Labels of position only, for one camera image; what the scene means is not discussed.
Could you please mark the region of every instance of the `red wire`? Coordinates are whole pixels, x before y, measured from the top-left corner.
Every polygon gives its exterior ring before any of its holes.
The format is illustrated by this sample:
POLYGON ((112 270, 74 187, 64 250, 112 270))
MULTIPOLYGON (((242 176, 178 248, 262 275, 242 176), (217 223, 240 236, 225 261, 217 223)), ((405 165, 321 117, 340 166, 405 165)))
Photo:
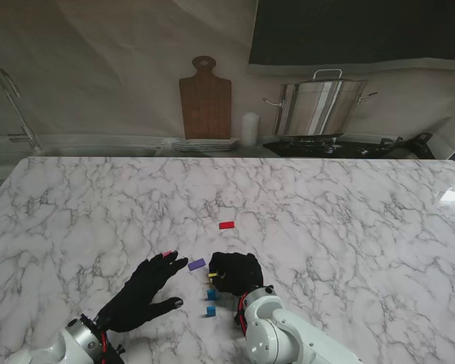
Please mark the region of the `red wire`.
MULTIPOLYGON (((248 293, 246 292, 244 295, 241 296, 240 298, 240 302, 237 306, 237 310, 240 311, 242 308, 243 308, 243 300, 244 298, 248 295, 248 293)), ((241 330, 243 331, 243 335, 246 336, 246 325, 244 324, 244 316, 240 316, 240 323, 241 323, 241 330)))
MULTIPOLYGON (((106 336, 105 336, 105 332, 104 331, 101 333, 101 339, 102 339, 102 342, 103 342, 103 353, 106 353, 106 350, 108 349, 108 347, 106 346, 106 336)), ((102 364, 106 363, 105 358, 103 358, 101 363, 102 364)))

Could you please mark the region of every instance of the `stack of plates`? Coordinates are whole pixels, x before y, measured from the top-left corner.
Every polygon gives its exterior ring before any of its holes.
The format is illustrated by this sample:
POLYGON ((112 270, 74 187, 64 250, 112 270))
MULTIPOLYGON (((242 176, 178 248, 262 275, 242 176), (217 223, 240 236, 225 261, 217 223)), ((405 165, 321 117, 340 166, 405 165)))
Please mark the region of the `stack of plates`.
POLYGON ((229 152, 236 148, 238 138, 188 139, 172 143, 178 152, 229 152))

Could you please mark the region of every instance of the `small cube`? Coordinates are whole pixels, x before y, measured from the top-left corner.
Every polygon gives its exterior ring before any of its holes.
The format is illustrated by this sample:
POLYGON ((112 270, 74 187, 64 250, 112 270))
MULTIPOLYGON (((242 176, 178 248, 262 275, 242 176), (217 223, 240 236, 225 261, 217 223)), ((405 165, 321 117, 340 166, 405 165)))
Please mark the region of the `small cube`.
POLYGON ((221 230, 234 229, 234 221, 220 222, 219 223, 219 229, 221 229, 221 230))
POLYGON ((204 259, 199 259, 199 260, 196 260, 195 262, 189 263, 188 267, 189 267, 190 271, 193 271, 194 269, 198 269, 200 267, 203 267, 204 265, 206 265, 206 262, 204 261, 204 259))
POLYGON ((207 308, 207 317, 214 317, 215 316, 215 307, 209 306, 207 308))
POLYGON ((215 290, 207 290, 207 299, 209 301, 215 301, 215 290))

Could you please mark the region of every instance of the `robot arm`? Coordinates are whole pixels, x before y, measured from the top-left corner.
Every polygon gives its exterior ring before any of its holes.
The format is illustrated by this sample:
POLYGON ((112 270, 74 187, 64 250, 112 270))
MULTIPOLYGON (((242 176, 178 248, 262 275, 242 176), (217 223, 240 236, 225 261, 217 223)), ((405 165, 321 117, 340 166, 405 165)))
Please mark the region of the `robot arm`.
POLYGON ((346 347, 303 318, 285 309, 253 254, 214 253, 212 283, 239 296, 236 323, 246 336, 246 351, 255 364, 360 364, 346 347))
POLYGON ((22 349, 5 361, 5 364, 124 364, 120 345, 113 349, 104 332, 85 315, 69 322, 51 344, 37 350, 22 349))
POLYGON ((286 310, 271 287, 241 297, 246 351, 256 364, 360 364, 359 358, 325 332, 286 310))
POLYGON ((115 350, 106 331, 134 330, 184 304, 178 297, 151 304, 167 280, 187 265, 187 258, 177 257, 178 253, 172 252, 141 262, 121 291, 99 311, 96 322, 81 315, 59 331, 46 348, 22 349, 6 364, 124 364, 120 358, 123 347, 115 350))

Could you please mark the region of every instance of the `black robotic glove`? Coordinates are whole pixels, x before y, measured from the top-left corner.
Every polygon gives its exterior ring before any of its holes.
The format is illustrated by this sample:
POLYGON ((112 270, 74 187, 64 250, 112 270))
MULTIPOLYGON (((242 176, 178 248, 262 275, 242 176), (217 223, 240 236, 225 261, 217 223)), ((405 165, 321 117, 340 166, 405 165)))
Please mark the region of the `black robotic glove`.
POLYGON ((155 317, 178 309, 184 302, 172 297, 160 303, 151 303, 167 280, 187 265, 187 258, 176 260, 178 252, 166 257, 158 254, 146 259, 136 268, 121 291, 98 313, 96 325, 100 331, 127 332, 138 328, 155 317))
POLYGON ((219 292, 229 292, 235 296, 251 291, 263 285, 263 273, 256 257, 248 253, 212 254, 209 272, 217 273, 212 283, 219 292))

